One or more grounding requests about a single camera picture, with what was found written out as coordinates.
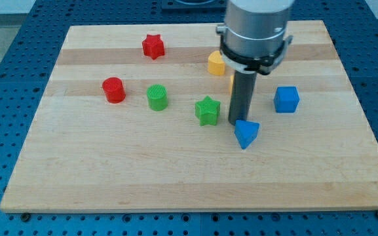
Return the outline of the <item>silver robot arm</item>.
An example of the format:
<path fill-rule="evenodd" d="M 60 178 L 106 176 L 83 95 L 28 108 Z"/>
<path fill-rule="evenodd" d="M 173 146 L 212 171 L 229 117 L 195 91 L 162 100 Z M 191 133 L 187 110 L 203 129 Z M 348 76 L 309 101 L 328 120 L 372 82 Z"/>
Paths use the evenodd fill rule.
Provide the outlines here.
<path fill-rule="evenodd" d="M 219 51 L 238 72 L 268 75 L 283 61 L 292 42 L 285 36 L 294 0 L 228 0 Z"/>

